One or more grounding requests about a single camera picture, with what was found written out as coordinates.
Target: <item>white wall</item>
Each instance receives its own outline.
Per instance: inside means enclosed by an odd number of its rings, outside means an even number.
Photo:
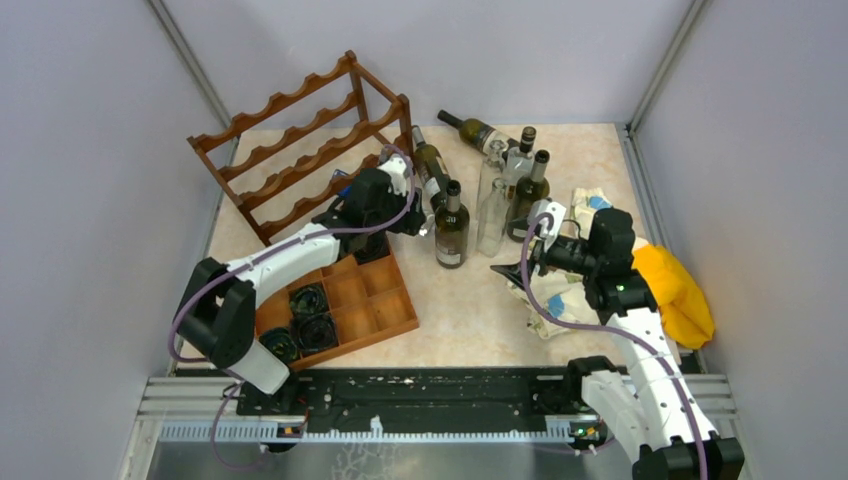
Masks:
[[[409,97],[416,123],[435,124],[449,108],[514,124],[630,120],[691,1],[166,3],[231,114],[259,110],[352,49]],[[337,83],[322,106],[349,91]],[[315,109],[266,126],[304,124]]]
[[[845,478],[848,3],[716,1],[639,140],[763,478]]]
[[[4,2],[0,52],[0,478],[114,478],[217,198],[185,137],[220,127],[144,2]]]

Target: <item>floor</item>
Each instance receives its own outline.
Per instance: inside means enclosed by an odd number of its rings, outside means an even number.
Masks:
[[[497,128],[518,138],[522,127]],[[536,147],[551,153],[546,175],[551,184],[551,197],[568,203],[575,187],[601,187],[616,207],[633,215],[637,235],[644,236],[615,126],[568,124],[536,125],[536,128]],[[256,190],[269,174],[290,165],[300,155],[314,153],[326,140],[343,136],[347,130],[318,130],[287,149],[289,151],[240,176],[231,185],[237,193]],[[481,154],[461,143],[456,131],[448,127],[424,127],[422,131],[440,150],[452,177],[462,183],[462,200],[473,217]],[[246,132],[241,137],[235,163],[243,162],[254,147],[275,143],[281,133],[273,130]],[[383,133],[392,139],[398,135],[398,130],[386,128]],[[354,147],[255,210],[260,223],[283,217],[295,200],[322,191],[333,170],[354,171],[364,156],[377,153],[379,149],[380,144],[374,139]],[[285,238],[307,221],[304,217],[273,240]],[[420,328],[330,360],[322,366],[562,365],[571,358],[599,354],[615,363],[621,362],[621,356],[605,334],[572,332],[542,340],[526,328],[529,311],[520,300],[508,294],[505,281],[488,268],[492,264],[517,261],[518,244],[507,239],[495,258],[475,254],[461,268],[446,270],[436,263],[432,235],[426,238],[392,236],[391,243]],[[226,262],[262,248],[262,243],[232,202],[224,198],[209,255]],[[196,355],[190,345],[184,347],[183,353]]]

